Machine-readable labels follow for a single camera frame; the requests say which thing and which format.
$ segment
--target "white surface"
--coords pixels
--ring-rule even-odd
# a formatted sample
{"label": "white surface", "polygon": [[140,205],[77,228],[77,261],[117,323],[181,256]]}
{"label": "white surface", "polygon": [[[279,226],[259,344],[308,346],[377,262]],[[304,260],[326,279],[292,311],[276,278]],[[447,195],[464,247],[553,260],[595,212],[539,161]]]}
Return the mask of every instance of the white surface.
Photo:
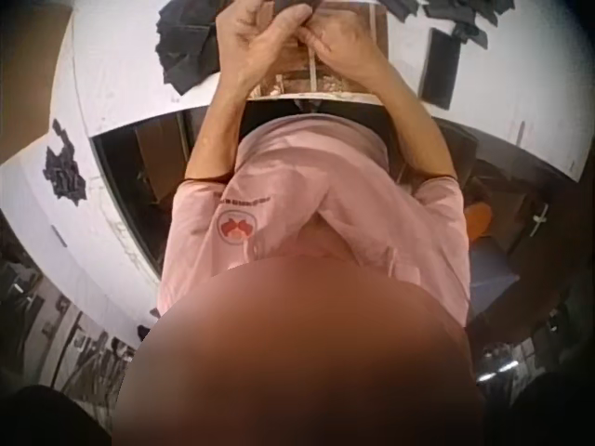
{"label": "white surface", "polygon": [[[180,98],[163,84],[154,51],[156,22],[167,0],[78,0],[74,11],[75,72],[90,136],[152,116],[210,102],[217,76]],[[572,18],[555,0],[517,0],[493,27],[478,17],[489,50],[463,46],[450,111],[439,117],[516,144],[578,180],[595,123],[593,57]],[[401,24],[389,15],[390,61],[418,91],[431,20],[420,9]]]}
{"label": "white surface", "polygon": [[135,345],[136,326],[154,323],[149,311],[155,307],[158,278],[123,222],[89,142],[73,75],[72,23],[59,55],[50,123],[58,119],[75,147],[87,200],[75,206],[58,199],[44,178],[46,148],[55,153],[62,148],[51,130],[2,166],[0,207],[25,249],[64,295],[110,333]]}
{"label": "white surface", "polygon": [[[23,151],[36,150],[44,140]],[[139,344],[136,324],[115,306],[82,269],[51,228],[22,170],[20,155],[0,166],[0,208],[23,247],[44,274],[83,312],[131,346]]]}
{"label": "white surface", "polygon": [[[521,147],[579,180],[595,125],[593,54],[574,18],[555,0],[517,0],[495,28],[482,17],[486,51],[462,46],[449,111],[430,112],[512,144],[525,122]],[[450,33],[452,22],[422,14],[390,21],[390,61],[419,90],[430,44],[429,28]]]}
{"label": "white surface", "polygon": [[183,98],[164,85],[155,47],[159,10],[169,0],[77,0],[75,73],[91,137],[143,119],[211,102],[218,74]]}

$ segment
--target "pink shirt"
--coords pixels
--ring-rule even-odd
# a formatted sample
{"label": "pink shirt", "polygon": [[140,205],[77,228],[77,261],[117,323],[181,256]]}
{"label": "pink shirt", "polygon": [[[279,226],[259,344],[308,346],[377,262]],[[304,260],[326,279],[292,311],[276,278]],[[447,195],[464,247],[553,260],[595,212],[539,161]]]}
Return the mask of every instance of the pink shirt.
{"label": "pink shirt", "polygon": [[450,177],[413,195],[389,177],[369,129],[328,115],[282,118],[238,148],[227,186],[186,181],[174,199],[158,309],[197,285],[268,256],[331,256],[412,282],[464,326],[469,240]]}

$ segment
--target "person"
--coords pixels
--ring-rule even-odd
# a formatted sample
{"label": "person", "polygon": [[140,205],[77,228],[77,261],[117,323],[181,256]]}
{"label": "person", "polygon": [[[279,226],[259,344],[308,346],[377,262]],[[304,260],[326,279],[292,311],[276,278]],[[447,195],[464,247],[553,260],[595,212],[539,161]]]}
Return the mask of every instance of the person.
{"label": "person", "polygon": [[[237,0],[217,17],[221,74],[174,199],[159,312],[238,265],[321,256],[414,283],[464,326],[469,240],[440,129],[354,14],[316,13],[306,21],[311,8],[298,5],[258,34],[262,3]],[[275,120],[238,147],[246,98],[293,35],[382,101],[404,159],[427,179],[413,195],[388,175],[380,138],[335,116]]]}
{"label": "person", "polygon": [[[477,444],[469,242],[441,132],[356,16],[291,6],[260,33],[262,3],[217,17],[218,87],[114,444]],[[293,38],[382,101],[426,179],[412,194],[381,138],[336,116],[238,144],[248,95]]]}

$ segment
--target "wooden board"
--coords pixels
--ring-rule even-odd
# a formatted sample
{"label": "wooden board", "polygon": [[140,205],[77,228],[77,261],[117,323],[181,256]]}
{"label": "wooden board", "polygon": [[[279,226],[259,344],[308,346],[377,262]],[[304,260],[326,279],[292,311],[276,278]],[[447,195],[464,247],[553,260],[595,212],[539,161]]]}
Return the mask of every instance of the wooden board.
{"label": "wooden board", "polygon": [[[265,4],[258,17],[258,27],[264,30],[272,21],[273,3]],[[389,38],[387,10],[381,5],[370,3],[324,2],[321,10],[352,11],[361,18],[362,25],[374,41],[388,56]],[[318,93],[369,95],[361,85],[345,79],[324,65],[307,46],[297,39],[291,39],[284,48],[271,73],[255,88],[251,99],[276,98],[281,95],[303,95]]]}

